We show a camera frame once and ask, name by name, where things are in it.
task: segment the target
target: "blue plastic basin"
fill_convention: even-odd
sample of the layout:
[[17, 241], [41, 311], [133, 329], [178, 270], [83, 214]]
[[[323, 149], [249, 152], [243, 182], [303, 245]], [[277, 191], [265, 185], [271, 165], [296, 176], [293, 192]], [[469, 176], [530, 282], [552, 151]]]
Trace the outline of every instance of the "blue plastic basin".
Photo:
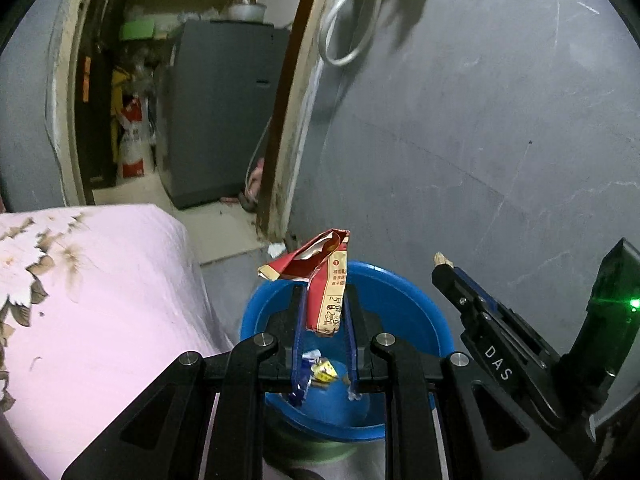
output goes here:
[[[438, 307], [415, 285], [380, 267], [349, 262], [347, 283], [358, 291], [360, 306], [380, 316], [386, 332], [410, 341], [419, 351], [445, 356], [453, 352], [453, 339]], [[269, 316], [286, 310], [295, 282], [265, 282], [247, 304], [241, 339], [267, 326]], [[320, 349], [340, 376], [346, 373], [345, 338], [342, 328], [333, 337], [318, 337], [306, 332], [303, 350]], [[268, 405], [278, 410], [294, 427], [324, 440], [357, 442], [385, 436], [385, 399], [383, 394], [348, 400], [347, 386], [335, 381], [327, 390], [309, 388], [305, 403], [294, 408], [278, 394], [266, 394]]]

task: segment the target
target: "white hose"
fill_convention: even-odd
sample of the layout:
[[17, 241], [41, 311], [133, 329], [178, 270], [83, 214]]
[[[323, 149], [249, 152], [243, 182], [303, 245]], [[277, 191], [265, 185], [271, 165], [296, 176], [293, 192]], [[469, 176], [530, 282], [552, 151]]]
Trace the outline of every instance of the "white hose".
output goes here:
[[333, 65], [333, 66], [345, 66], [356, 59], [360, 54], [363, 53], [364, 49], [373, 38], [373, 33], [376, 30], [376, 23], [378, 22], [378, 16], [380, 15], [380, 7], [382, 6], [382, 0], [376, 0], [373, 7], [373, 12], [371, 13], [371, 17], [369, 19], [369, 25], [367, 25], [367, 30], [365, 31], [363, 37], [357, 46], [346, 56], [341, 57], [340, 59], [334, 59], [329, 56], [328, 49], [328, 36], [329, 31], [335, 23], [336, 18], [338, 17], [338, 13], [349, 0], [338, 0], [338, 2], [334, 5], [334, 7], [327, 13], [324, 22], [322, 23], [322, 27], [320, 28], [320, 41], [319, 41], [319, 51], [320, 57], [324, 60], [324, 62]]

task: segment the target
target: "tile floor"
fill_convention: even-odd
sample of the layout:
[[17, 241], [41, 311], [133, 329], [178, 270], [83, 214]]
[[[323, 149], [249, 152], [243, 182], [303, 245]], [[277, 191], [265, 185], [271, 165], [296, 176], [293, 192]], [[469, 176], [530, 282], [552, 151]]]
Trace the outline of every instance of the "tile floor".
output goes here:
[[255, 214], [247, 213], [239, 204], [213, 202], [177, 210], [164, 191], [157, 173], [129, 179], [116, 187], [96, 189], [94, 200], [96, 205], [157, 205], [185, 225], [201, 264], [267, 245], [256, 233]]

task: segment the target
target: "black device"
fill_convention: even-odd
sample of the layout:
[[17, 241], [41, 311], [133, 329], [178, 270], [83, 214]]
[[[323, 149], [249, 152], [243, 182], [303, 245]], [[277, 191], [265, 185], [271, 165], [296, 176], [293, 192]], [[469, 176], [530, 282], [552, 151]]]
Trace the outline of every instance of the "black device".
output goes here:
[[[353, 285], [346, 289], [342, 322], [355, 341], [349, 361], [356, 389], [385, 393], [386, 478], [440, 478], [442, 464], [453, 480], [586, 478], [597, 455], [590, 416], [606, 400], [638, 332], [638, 251], [623, 239], [604, 258], [586, 321], [562, 357], [461, 269], [439, 265], [432, 280], [460, 311], [472, 358], [418, 352], [383, 331]], [[264, 393], [291, 391], [303, 298], [304, 288], [295, 286], [288, 308], [270, 317], [266, 331], [231, 352], [180, 355], [63, 480], [195, 479], [201, 463], [207, 480], [262, 478]]]

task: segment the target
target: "green base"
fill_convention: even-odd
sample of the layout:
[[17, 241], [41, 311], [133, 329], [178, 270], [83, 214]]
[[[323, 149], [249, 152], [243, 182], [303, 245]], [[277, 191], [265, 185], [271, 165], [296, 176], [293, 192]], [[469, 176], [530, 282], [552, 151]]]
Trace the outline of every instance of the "green base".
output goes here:
[[264, 459], [278, 469], [338, 462], [357, 448], [357, 444], [310, 436], [294, 428], [272, 408], [265, 410]]

